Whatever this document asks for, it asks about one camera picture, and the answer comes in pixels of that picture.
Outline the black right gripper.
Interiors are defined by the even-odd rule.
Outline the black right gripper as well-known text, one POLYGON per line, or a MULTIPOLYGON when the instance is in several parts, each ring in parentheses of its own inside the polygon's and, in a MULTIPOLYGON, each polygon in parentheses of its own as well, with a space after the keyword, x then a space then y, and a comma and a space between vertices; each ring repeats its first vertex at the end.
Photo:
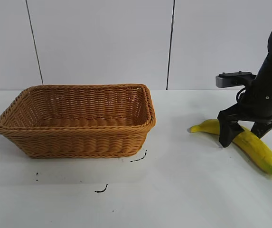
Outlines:
POLYGON ((219 88, 244 86, 236 95, 236 104, 222 110, 219 120, 219 142, 226 148, 243 132, 238 120, 255 122, 251 132, 258 138, 272 130, 272 77, 266 73, 221 73, 217 76, 219 88))

